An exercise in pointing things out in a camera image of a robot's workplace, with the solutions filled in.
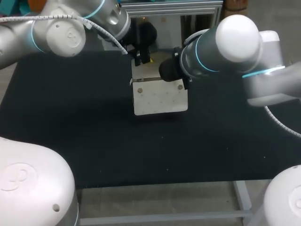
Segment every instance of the white cable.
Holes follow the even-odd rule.
[[[289,133],[295,135],[296,137],[301,138],[301,134],[300,134],[300,133],[297,133],[296,131],[294,131],[294,130],[288,128],[288,127],[287,127],[286,125],[284,125],[281,121],[279,121],[279,120],[273,115],[273,113],[270,111],[270,109],[269,109],[267,106],[265,106],[264,109],[267,111],[269,117],[271,117],[272,120],[273,120],[275,123],[277,123],[281,128],[283,128],[283,129],[286,130],[287,132],[289,132]]]
[[[204,33],[207,32],[208,30],[209,30],[209,29],[204,29],[204,30],[201,30],[201,31],[198,31],[198,32],[193,33],[191,36],[189,36],[187,39],[185,39],[185,41],[184,41],[184,46],[187,46],[187,44],[190,42],[190,40],[192,40],[193,38],[198,37],[198,36],[204,34]]]
[[[3,22],[11,22],[11,21],[29,21],[29,20],[53,20],[53,19],[72,19],[72,20],[79,20],[84,25],[90,24],[97,30],[99,30],[102,34],[106,35],[112,42],[116,44],[116,46],[121,50],[123,54],[127,54],[127,51],[123,48],[123,46],[118,42],[117,39],[101,26],[97,25],[96,23],[87,20],[80,16],[72,16],[72,15],[54,15],[54,16],[9,16],[9,17],[1,17],[0,23]]]

